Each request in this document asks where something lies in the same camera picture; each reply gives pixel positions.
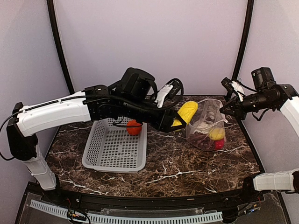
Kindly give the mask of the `dark red toy grapes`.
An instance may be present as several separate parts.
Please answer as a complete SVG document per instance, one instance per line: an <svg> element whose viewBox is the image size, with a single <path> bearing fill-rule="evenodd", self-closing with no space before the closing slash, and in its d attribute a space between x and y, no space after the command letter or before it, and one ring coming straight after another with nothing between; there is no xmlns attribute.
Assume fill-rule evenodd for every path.
<svg viewBox="0 0 299 224"><path fill-rule="evenodd" d="M187 141L202 151L212 151L214 149L214 141L209 138L208 134L196 132L190 134Z"/></svg>

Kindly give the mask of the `small yellow toy fruit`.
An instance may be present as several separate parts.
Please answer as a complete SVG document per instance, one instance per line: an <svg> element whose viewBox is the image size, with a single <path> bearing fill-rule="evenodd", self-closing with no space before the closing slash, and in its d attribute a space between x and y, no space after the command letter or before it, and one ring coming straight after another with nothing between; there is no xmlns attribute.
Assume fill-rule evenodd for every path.
<svg viewBox="0 0 299 224"><path fill-rule="evenodd" d="M225 138L224 128L214 128L209 132L209 138L213 141L218 141Z"/></svg>

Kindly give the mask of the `orange toy fruit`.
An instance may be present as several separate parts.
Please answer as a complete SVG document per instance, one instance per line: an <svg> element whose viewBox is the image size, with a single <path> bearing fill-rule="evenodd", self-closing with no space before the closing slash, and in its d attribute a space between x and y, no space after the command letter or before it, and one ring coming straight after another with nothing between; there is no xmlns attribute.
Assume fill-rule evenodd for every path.
<svg viewBox="0 0 299 224"><path fill-rule="evenodd" d="M127 123L127 132L130 135L136 136L142 131L142 124L136 120L130 120Z"/></svg>

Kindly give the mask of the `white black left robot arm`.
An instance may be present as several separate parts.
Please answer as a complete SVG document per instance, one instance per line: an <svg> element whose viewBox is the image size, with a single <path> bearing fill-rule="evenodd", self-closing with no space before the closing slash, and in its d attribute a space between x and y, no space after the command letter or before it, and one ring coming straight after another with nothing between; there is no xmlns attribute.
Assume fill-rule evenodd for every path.
<svg viewBox="0 0 299 224"><path fill-rule="evenodd" d="M59 178L51 171L39 146L37 133L53 127L126 117L139 124L147 123L169 133L186 126L175 104L183 98L184 87L173 78L158 89L155 78L137 68L128 68L115 83L87 87L64 98L25 106L17 103L3 123L13 159L22 161L41 188L55 203L63 203L66 193Z"/></svg>

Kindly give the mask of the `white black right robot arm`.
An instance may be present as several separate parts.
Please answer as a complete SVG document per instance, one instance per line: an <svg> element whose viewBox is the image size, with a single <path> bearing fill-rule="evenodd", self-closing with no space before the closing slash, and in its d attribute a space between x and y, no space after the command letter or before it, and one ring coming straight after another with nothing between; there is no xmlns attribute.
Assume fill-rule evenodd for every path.
<svg viewBox="0 0 299 224"><path fill-rule="evenodd" d="M299 192L299 167L288 162L299 144L299 94L290 84L263 84L252 94L235 92L220 112L245 126L257 146L265 171L243 180L238 198L249 202L261 191Z"/></svg>

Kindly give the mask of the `clear pink-dotted zip bag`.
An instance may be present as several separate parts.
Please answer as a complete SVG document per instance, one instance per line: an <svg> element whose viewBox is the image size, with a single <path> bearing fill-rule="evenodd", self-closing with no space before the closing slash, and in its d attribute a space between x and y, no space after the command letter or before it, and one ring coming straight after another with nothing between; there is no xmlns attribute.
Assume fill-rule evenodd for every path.
<svg viewBox="0 0 299 224"><path fill-rule="evenodd" d="M198 102L198 106L197 112L186 126L186 140L190 134L196 132L209 135L212 129L225 128L225 123L227 123L225 115L220 113L220 108L223 106L220 100L204 99Z"/></svg>

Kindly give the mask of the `red toy bell pepper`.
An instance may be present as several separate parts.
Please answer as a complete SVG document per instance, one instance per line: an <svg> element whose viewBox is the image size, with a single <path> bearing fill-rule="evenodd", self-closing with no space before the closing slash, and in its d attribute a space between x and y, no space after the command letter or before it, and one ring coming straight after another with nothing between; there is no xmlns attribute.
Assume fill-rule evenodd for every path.
<svg viewBox="0 0 299 224"><path fill-rule="evenodd" d="M214 150L218 151L221 150L225 145L225 140L221 139L221 140L215 140L214 141Z"/></svg>

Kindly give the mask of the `large yellow toy fruit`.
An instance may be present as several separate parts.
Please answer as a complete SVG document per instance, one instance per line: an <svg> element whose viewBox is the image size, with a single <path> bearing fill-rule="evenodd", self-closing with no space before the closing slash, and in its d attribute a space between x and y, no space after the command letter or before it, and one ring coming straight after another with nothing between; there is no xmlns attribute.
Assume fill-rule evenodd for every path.
<svg viewBox="0 0 299 224"><path fill-rule="evenodd" d="M198 110L198 103L195 101L187 101L185 102L178 111L178 115L184 120L186 125L179 129L174 130L175 132L184 129L192 120L193 116Z"/></svg>

